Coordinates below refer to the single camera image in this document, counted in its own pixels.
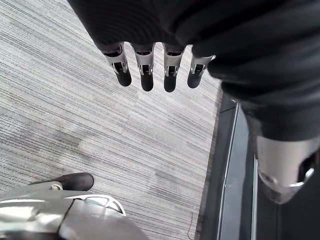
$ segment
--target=robotic hand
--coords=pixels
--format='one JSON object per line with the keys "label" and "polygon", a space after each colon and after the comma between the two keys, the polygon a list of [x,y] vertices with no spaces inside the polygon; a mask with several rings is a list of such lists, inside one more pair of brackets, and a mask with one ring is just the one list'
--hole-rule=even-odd
{"label": "robotic hand", "polygon": [[314,173],[320,147],[320,2],[305,0],[69,0],[119,83],[131,83],[130,42],[145,91],[153,49],[164,46],[164,88],[172,92],[186,45],[189,87],[206,68],[240,103],[254,136],[258,172],[276,203]]}

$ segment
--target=metallic robot part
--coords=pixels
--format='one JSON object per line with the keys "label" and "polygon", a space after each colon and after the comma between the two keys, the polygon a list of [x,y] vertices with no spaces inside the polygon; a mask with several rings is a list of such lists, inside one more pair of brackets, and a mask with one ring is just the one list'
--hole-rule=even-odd
{"label": "metallic robot part", "polygon": [[109,49],[107,46],[102,53],[112,66],[119,83],[124,87],[129,86],[131,84],[131,75],[124,49],[124,43],[119,42],[117,47],[115,47],[115,44],[112,44],[109,46]]}
{"label": "metallic robot part", "polygon": [[172,46],[163,43],[164,49],[164,89],[171,93],[176,88],[176,79],[185,46]]}
{"label": "metallic robot part", "polygon": [[153,69],[154,69],[154,48],[155,43],[138,45],[131,44],[137,66],[141,77],[141,86],[143,90],[149,92],[154,87]]}
{"label": "metallic robot part", "polygon": [[51,190],[63,190],[61,184],[53,184]]}
{"label": "metallic robot part", "polygon": [[277,141],[258,136],[258,174],[267,196],[277,204],[288,202],[313,175],[318,164],[320,137],[304,141]]}
{"label": "metallic robot part", "polygon": [[98,205],[107,209],[115,210],[118,213],[126,216],[125,209],[121,203],[109,195],[103,194],[84,194],[84,195],[73,195],[66,197],[66,199],[81,199],[88,204]]}
{"label": "metallic robot part", "polygon": [[28,198],[1,201],[0,232],[56,233],[72,202]]}
{"label": "metallic robot part", "polygon": [[190,65],[190,72],[188,75],[188,86],[191,89],[196,88],[199,86],[202,74],[205,72],[205,69],[208,66],[208,63],[211,61],[212,58],[216,56],[206,56],[206,57],[195,57],[192,56],[191,65]]}
{"label": "metallic robot part", "polygon": [[75,199],[59,235],[67,240],[148,240],[148,237],[123,214]]}

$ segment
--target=gray striped carpet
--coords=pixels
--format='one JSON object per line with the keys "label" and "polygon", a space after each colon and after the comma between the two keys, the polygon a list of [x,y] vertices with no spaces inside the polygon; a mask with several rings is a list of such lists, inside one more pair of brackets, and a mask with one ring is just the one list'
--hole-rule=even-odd
{"label": "gray striped carpet", "polygon": [[189,89],[188,48],[177,87],[144,92],[126,45],[132,85],[122,87],[65,0],[0,0],[0,191],[75,172],[118,199],[151,239],[195,234],[219,82]]}

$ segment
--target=silver metal component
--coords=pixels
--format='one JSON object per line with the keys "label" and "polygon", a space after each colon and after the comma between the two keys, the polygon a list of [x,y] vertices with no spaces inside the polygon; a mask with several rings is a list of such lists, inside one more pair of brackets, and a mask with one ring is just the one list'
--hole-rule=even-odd
{"label": "silver metal component", "polygon": [[195,74],[195,71],[196,71],[196,67],[197,65],[201,65],[202,66],[202,70],[199,74],[199,76],[202,76],[202,74],[205,72],[207,66],[208,66],[208,63],[211,61],[211,59],[214,59],[216,58],[215,55],[212,55],[212,56],[204,56],[204,57],[195,57],[195,56],[192,56],[192,59],[191,59],[191,64],[190,64],[190,71],[192,74]]}
{"label": "silver metal component", "polygon": [[145,74],[143,71],[143,65],[148,65],[148,74],[152,75],[154,68],[154,49],[155,45],[153,44],[152,51],[149,54],[139,54],[134,51],[137,66],[141,75]]}
{"label": "silver metal component", "polygon": [[82,199],[86,203],[95,204],[107,209],[112,209],[126,216],[125,209],[122,207],[121,203],[109,195],[84,194],[84,195],[74,195],[74,196],[66,197],[66,199]]}
{"label": "silver metal component", "polygon": [[299,169],[305,159],[320,147],[320,137],[304,141],[277,141],[258,136],[258,174],[266,185],[266,194],[278,204],[288,202],[312,176],[314,169],[306,170],[299,181]]}
{"label": "silver metal component", "polygon": [[63,190],[63,187],[61,184],[53,184],[51,190]]}
{"label": "silver metal component", "polygon": [[124,48],[124,43],[121,42],[120,44],[120,52],[118,53],[117,56],[107,56],[106,53],[104,53],[104,56],[108,60],[109,64],[112,66],[114,72],[116,74],[119,74],[119,71],[117,70],[115,64],[116,63],[121,63],[123,72],[126,73],[128,71],[128,62],[127,62],[127,57],[125,53],[125,48]]}
{"label": "silver metal component", "polygon": [[168,77],[169,76],[169,67],[174,67],[174,73],[173,76],[177,76],[178,74],[178,70],[180,67],[180,63],[181,63],[181,59],[182,56],[184,54],[185,49],[183,49],[183,51],[177,55],[177,56],[171,56],[169,55],[165,44],[163,43],[163,49],[164,49],[164,74]]}
{"label": "silver metal component", "polygon": [[0,202],[0,232],[56,233],[72,204],[71,199],[10,199]]}
{"label": "silver metal component", "polygon": [[149,240],[124,215],[77,199],[65,216],[59,235],[68,240]]}
{"label": "silver metal component", "polygon": [[51,191],[53,186],[60,186],[62,189],[62,185],[58,181],[50,181],[50,182],[42,182],[35,185],[26,185],[22,187],[17,187],[14,189],[11,189],[9,191],[2,192],[0,194],[0,199],[6,199],[6,198],[14,198],[14,197],[27,197],[27,196],[33,196],[36,193],[39,193],[41,191]]}

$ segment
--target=black fingertip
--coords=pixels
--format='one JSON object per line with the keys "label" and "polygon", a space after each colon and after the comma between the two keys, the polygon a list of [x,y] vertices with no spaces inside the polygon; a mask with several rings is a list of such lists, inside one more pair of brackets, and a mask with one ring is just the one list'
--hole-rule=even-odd
{"label": "black fingertip", "polygon": [[176,88],[176,76],[164,76],[164,89],[167,93],[172,93]]}
{"label": "black fingertip", "polygon": [[154,77],[153,75],[149,75],[147,72],[144,75],[141,75],[141,86],[142,89],[146,92],[149,92],[154,87]]}
{"label": "black fingertip", "polygon": [[118,82],[124,87],[128,87],[131,84],[132,80],[129,69],[126,72],[123,72],[122,70],[119,71],[116,77],[118,78]]}

